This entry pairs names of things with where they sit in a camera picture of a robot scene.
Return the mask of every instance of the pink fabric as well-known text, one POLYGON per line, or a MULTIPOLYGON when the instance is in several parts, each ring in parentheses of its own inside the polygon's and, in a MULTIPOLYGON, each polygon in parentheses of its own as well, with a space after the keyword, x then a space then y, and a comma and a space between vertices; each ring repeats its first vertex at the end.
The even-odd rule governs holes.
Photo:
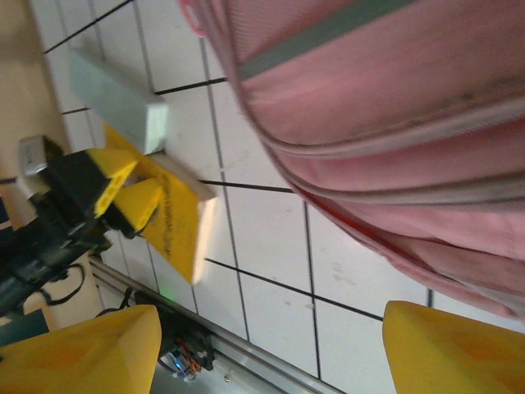
MULTIPOLYGON (((474 131, 345 157, 360 139, 392 141, 417 124, 522 98, 525 2, 422 0, 246 81, 238 77, 239 62, 348 2, 192 3, 240 106, 283 174, 285 168, 323 189, 355 192, 482 184, 489 176, 525 172, 525 118, 465 125, 474 131), (338 154, 316 156, 322 145, 338 154), (298 147, 302 154, 290 154, 298 147)), ((425 286, 507 317, 525 310, 487 296, 499 291, 525 299, 525 199, 389 206, 326 199, 291 185, 425 286), (492 291, 484 295, 477 287, 492 291)))

